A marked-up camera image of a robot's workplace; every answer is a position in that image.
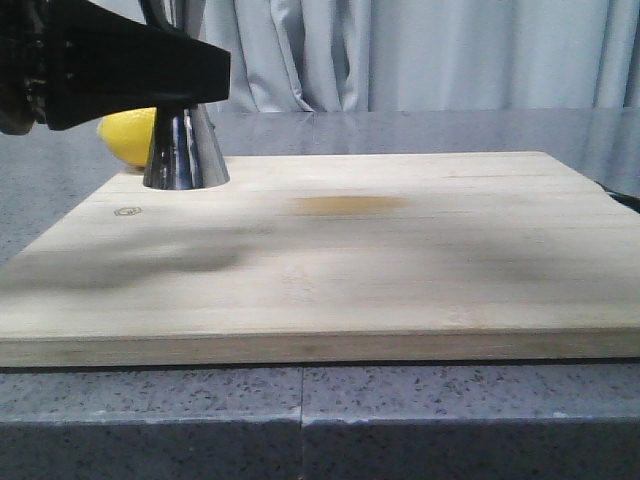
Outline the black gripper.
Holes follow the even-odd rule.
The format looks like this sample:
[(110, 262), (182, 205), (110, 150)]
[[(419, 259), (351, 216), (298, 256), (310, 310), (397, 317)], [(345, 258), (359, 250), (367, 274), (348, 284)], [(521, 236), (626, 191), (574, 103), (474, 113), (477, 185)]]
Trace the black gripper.
[(202, 1), (144, 1), (142, 23), (90, 1), (1, 3), (1, 132), (228, 98), (231, 55), (201, 40)]

